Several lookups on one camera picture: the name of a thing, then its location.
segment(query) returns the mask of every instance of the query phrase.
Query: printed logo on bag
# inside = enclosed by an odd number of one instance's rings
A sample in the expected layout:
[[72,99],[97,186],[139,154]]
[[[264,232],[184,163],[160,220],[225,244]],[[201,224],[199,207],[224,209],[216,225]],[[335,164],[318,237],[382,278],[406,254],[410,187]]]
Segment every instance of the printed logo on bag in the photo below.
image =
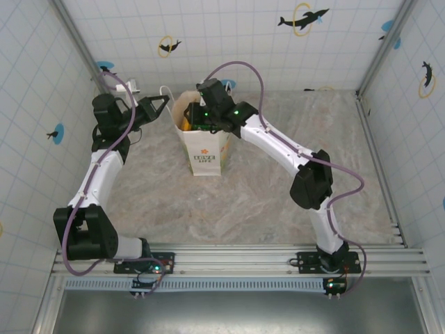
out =
[[193,156],[193,158],[195,158],[195,160],[198,160],[199,163],[211,162],[212,160],[215,160],[214,155],[195,155]]

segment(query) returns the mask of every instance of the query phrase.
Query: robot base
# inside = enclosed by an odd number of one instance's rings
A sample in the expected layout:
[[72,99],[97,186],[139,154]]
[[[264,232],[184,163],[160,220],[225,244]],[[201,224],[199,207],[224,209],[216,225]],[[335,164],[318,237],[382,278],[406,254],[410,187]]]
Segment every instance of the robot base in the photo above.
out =
[[[173,273],[175,266],[174,253],[151,253],[151,257],[158,259],[165,267],[165,274]],[[139,261],[139,262],[122,262],[114,265],[114,273],[131,273],[131,274],[158,274],[161,273],[159,266],[153,261]]]
[[319,252],[299,252],[297,253],[295,267],[299,273],[361,273],[359,255],[357,252],[347,252],[342,263],[338,267],[325,268]]

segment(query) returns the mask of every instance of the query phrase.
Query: yellow object in bag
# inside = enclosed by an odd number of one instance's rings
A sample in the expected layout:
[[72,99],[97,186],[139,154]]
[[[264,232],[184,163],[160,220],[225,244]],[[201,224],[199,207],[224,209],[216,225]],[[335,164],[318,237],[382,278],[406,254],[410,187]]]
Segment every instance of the yellow object in bag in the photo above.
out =
[[184,117],[184,119],[182,120],[181,130],[182,130],[182,131],[190,131],[190,130],[192,130],[192,124],[190,124],[190,123],[187,121],[187,118],[185,118],[185,117]]

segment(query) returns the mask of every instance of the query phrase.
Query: speckled floor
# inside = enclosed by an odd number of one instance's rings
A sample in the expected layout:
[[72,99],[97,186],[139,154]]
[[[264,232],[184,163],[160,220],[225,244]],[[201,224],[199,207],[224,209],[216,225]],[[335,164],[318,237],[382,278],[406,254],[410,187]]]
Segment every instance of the speckled floor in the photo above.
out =
[[[235,94],[258,105],[259,94]],[[266,93],[264,115],[299,144],[323,148],[333,162],[364,177],[357,195],[334,206],[343,234],[365,244],[393,235],[382,192],[351,92]],[[131,136],[137,140],[138,134]],[[333,171],[334,194],[357,181]],[[232,138],[221,177],[193,177],[170,115],[143,127],[113,185],[108,216],[116,230],[149,242],[187,244],[305,244],[315,234],[305,210],[290,198],[293,179],[252,144]]]

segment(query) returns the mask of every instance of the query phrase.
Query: black dolphin silhouette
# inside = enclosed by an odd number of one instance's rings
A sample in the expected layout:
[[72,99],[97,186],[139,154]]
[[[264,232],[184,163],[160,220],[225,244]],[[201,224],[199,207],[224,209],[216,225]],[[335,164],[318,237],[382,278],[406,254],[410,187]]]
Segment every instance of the black dolphin silhouette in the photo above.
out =
[[303,14],[303,16],[305,16],[304,19],[299,19],[297,21],[284,21],[283,16],[280,17],[280,22],[279,22],[279,26],[281,26],[282,24],[285,24],[287,26],[299,26],[300,30],[304,29],[306,27],[306,25],[311,24],[313,22],[315,22],[319,17],[322,17],[324,14],[326,14],[326,12],[329,10],[328,9],[322,9],[319,10],[318,12],[306,12],[305,14]]

